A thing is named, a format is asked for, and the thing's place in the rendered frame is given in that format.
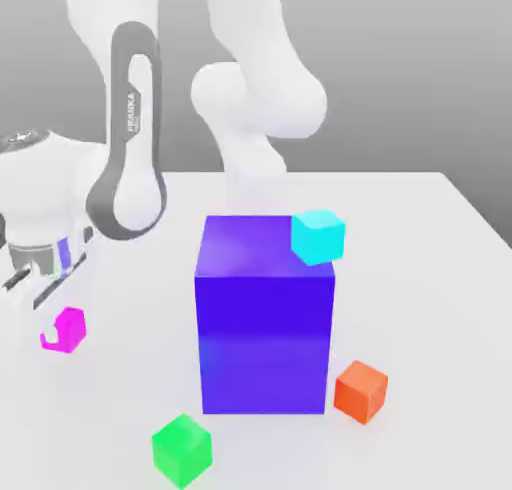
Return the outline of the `large purple box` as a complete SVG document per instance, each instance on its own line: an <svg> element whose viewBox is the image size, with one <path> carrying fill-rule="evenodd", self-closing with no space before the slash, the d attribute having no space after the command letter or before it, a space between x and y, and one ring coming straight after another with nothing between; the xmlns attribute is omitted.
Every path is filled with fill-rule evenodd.
<svg viewBox="0 0 512 490"><path fill-rule="evenodd" d="M335 272L291 249L288 216L209 215L194 274L206 414L325 410Z"/></svg>

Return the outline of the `small green cube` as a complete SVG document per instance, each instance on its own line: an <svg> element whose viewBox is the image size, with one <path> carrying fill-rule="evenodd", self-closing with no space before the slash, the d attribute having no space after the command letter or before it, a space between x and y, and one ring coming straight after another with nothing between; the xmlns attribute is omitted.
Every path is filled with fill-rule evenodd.
<svg viewBox="0 0 512 490"><path fill-rule="evenodd" d="M181 414L152 435L154 466L179 490L197 479L213 463L211 434Z"/></svg>

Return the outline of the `small cyan cube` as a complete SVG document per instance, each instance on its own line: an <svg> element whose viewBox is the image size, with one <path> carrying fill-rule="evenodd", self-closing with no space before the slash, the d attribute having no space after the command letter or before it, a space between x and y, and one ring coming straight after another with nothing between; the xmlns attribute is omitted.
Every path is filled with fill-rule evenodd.
<svg viewBox="0 0 512 490"><path fill-rule="evenodd" d="M291 217L291 249L309 266L341 259L345 234L346 223L330 210L309 210Z"/></svg>

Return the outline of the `small orange cube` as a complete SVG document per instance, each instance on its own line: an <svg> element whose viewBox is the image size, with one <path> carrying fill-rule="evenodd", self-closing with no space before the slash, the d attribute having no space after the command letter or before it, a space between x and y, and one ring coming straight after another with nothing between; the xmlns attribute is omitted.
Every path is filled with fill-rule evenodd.
<svg viewBox="0 0 512 490"><path fill-rule="evenodd" d="M358 360L335 381L333 405L361 424L367 424L386 399L388 376Z"/></svg>

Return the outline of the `small magenta cube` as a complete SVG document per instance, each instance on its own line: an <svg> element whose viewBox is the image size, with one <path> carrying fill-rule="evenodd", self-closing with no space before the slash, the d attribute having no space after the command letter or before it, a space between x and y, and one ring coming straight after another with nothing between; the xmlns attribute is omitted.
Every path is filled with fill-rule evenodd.
<svg viewBox="0 0 512 490"><path fill-rule="evenodd" d="M72 353L85 338L87 330L82 309L66 307L56 317L59 341L56 344L45 343L40 335L41 346L45 350L60 353Z"/></svg>

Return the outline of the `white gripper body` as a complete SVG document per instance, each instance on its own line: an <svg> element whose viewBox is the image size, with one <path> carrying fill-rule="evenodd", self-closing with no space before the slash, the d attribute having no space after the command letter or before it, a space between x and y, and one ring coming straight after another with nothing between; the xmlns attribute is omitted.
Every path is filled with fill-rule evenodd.
<svg viewBox="0 0 512 490"><path fill-rule="evenodd" d="M30 318L51 319L64 308L84 308L94 287L95 254L85 252L72 271L60 277L38 277L30 296Z"/></svg>

